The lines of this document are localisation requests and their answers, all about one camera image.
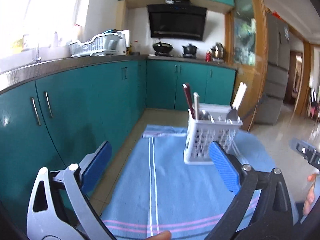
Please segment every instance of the red can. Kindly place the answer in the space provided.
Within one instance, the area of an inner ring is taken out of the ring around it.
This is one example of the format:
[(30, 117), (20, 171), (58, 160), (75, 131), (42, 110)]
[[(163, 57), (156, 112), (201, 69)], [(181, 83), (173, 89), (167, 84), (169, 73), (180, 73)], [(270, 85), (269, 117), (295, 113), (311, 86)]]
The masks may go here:
[(206, 62), (210, 62), (211, 61), (211, 52), (210, 52), (210, 50), (207, 51), (207, 54), (205, 56), (205, 61)]

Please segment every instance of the dish drying rack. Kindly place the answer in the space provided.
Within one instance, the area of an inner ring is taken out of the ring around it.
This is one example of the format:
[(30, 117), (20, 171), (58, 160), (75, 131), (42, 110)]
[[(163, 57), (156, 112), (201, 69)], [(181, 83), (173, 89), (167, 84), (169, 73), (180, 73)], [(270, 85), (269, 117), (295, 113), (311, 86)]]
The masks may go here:
[(240, 117), (237, 121), (225, 121), (231, 106), (199, 104), (199, 111), (202, 110), (209, 112), (214, 122), (195, 120), (189, 110), (186, 148), (183, 151), (186, 164), (213, 164), (208, 152), (210, 143), (218, 141), (228, 152), (237, 131), (242, 126)]
[(69, 44), (71, 57), (105, 56), (119, 52), (117, 45), (122, 39), (117, 33), (101, 33), (90, 41), (74, 41)]

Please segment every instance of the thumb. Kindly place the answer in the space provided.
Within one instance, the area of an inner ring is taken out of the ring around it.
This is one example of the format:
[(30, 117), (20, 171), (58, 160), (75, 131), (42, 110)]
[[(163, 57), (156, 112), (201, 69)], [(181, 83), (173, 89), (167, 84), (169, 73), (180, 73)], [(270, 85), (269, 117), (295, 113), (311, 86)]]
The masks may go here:
[(148, 237), (146, 240), (170, 240), (170, 231), (163, 231), (159, 235)]

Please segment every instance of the countertop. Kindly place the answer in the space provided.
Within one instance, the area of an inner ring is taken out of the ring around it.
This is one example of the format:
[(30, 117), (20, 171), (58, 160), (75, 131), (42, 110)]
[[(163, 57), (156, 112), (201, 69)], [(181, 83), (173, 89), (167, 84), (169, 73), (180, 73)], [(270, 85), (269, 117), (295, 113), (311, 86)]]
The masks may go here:
[(182, 57), (156, 57), (148, 55), (140, 56), (96, 56), (96, 57), (75, 57), (64, 58), (46, 62), (40, 62), (38, 64), (27, 65), (17, 69), (13, 69), (4, 73), (0, 73), (0, 94), (5, 93), (17, 86), (25, 84), (29, 81), (39, 79), (45, 76), (56, 74), (59, 72), (82, 68), (86, 66), (99, 65), (103, 63), (130, 61), (130, 60), (169, 60), (190, 62), (197, 64), (206, 64), (212, 66), (219, 66), (223, 68), (229, 68), (237, 70), (237, 67), (229, 66), (226, 64), (217, 64), (214, 62), (206, 62), (204, 60), (189, 59)]

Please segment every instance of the refrigerator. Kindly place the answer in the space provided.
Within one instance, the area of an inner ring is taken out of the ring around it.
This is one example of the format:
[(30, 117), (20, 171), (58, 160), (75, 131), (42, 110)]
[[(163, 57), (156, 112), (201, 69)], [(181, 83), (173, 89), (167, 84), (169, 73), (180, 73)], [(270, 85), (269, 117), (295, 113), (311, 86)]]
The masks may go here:
[(289, 27), (267, 13), (268, 68), (263, 93), (266, 100), (258, 107), (255, 123), (276, 124), (287, 87), (290, 68)]

